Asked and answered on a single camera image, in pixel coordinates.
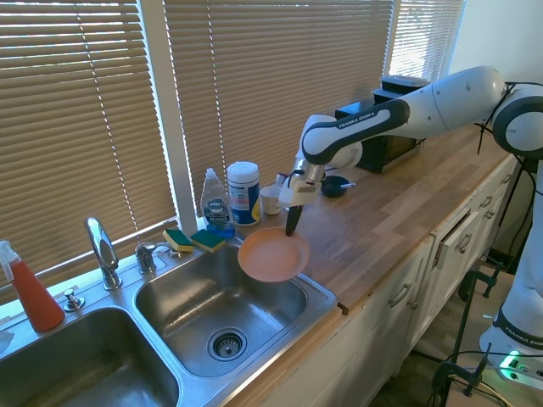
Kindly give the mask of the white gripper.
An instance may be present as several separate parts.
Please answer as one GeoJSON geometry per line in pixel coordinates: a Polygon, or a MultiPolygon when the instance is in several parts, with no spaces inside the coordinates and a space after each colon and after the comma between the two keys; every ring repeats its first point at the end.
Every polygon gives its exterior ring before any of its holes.
{"type": "Polygon", "coordinates": [[[291,237],[296,231],[304,205],[312,204],[319,195],[319,183],[309,182],[302,170],[294,170],[283,183],[279,201],[288,208],[285,233],[291,237]]]}

